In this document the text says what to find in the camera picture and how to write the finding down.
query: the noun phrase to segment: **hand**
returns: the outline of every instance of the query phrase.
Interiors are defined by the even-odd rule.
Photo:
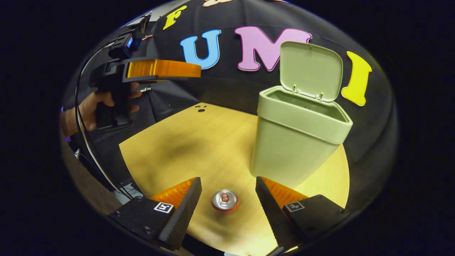
[[[142,92],[133,91],[139,87],[139,83],[131,83],[131,95],[130,98],[137,98],[142,95]],[[112,100],[111,92],[92,92],[87,96],[84,101],[79,104],[79,110],[81,112],[82,120],[89,131],[96,129],[96,106],[99,102],[103,102],[109,107],[114,106],[114,101]],[[136,112],[139,110],[138,105],[131,105],[131,112]],[[71,136],[77,132],[76,124],[76,109],[72,108],[62,113],[61,116],[61,125],[63,129],[63,134],[65,137]]]

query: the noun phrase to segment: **wooden table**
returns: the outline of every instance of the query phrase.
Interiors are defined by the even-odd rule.
[[[131,176],[146,197],[199,176],[202,193],[187,233],[239,256],[263,256],[277,247],[249,172],[257,116],[207,103],[172,115],[120,144]],[[210,205],[220,189],[237,193],[233,215]],[[349,193],[349,168],[342,145],[296,191],[323,194],[341,207]]]

